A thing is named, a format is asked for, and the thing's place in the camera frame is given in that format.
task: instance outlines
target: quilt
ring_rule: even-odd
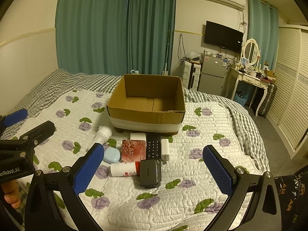
[[[51,106],[29,118],[16,134],[18,138],[37,125],[50,120],[56,132],[35,148],[34,165],[44,173],[72,166],[89,150],[99,126],[111,126],[106,104],[111,94],[89,90],[72,90],[60,96]],[[139,185],[138,176],[112,177],[104,161],[81,198],[103,230],[204,230],[221,209],[227,195],[220,192],[202,159],[202,149],[212,144],[234,167],[261,174],[255,163],[243,154],[227,109],[219,102],[186,103],[186,114],[180,131],[169,140],[170,160],[162,165],[159,188]],[[117,133],[104,145],[116,146],[129,133]],[[30,186],[32,176],[20,181]],[[59,192],[57,203],[67,224],[76,228]],[[231,228],[239,225],[251,194]]]

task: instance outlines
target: refrigerator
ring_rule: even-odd
[[[227,73],[227,61],[212,56],[204,55],[203,57],[198,91],[222,96]]]

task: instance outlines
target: finger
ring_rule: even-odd
[[[20,198],[18,198],[18,201],[12,203],[11,206],[13,208],[19,208],[20,204],[21,204],[21,200],[20,200]]]
[[[14,190],[18,189],[18,185],[17,185],[16,180],[12,180],[12,181],[8,181],[6,183],[3,183],[1,186],[2,186],[2,190],[5,194],[9,193],[9,192],[13,192]]]
[[[7,193],[4,195],[4,199],[7,203],[12,204],[20,199],[18,189],[13,192]]]

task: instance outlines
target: suitcase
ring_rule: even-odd
[[[184,61],[182,85],[189,90],[197,91],[200,79],[201,65]]]
[[[258,111],[258,115],[262,116],[262,117],[266,117],[272,103],[273,103],[273,99],[275,97],[277,91],[277,86],[275,84],[270,83],[267,87],[267,95],[263,101],[263,103],[261,104],[259,111]],[[256,113],[258,105],[262,99],[264,95],[264,90],[261,88],[258,88],[254,102],[252,103],[251,107],[254,110],[254,113]]]

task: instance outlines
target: gray floor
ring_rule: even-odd
[[[296,161],[291,160],[282,140],[268,119],[261,116],[256,117],[251,108],[248,106],[245,106],[245,108],[259,129],[269,160],[269,168],[274,176],[293,174],[300,168],[308,165],[307,158]]]

